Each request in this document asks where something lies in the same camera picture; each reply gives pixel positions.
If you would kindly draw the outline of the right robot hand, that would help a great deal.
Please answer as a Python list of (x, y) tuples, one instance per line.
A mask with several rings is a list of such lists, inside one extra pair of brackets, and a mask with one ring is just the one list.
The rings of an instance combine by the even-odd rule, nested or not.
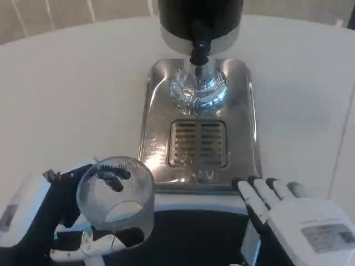
[(298, 182), (250, 176), (231, 182), (259, 235), (257, 265), (354, 265), (354, 223)]

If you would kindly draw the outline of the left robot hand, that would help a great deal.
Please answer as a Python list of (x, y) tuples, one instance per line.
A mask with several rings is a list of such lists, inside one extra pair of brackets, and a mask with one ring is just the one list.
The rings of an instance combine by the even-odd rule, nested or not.
[(145, 237), (138, 227), (72, 228), (81, 214), (76, 201), (79, 182), (86, 173), (96, 172), (89, 163), (26, 177), (1, 213), (1, 265), (104, 265), (104, 255), (142, 244)]

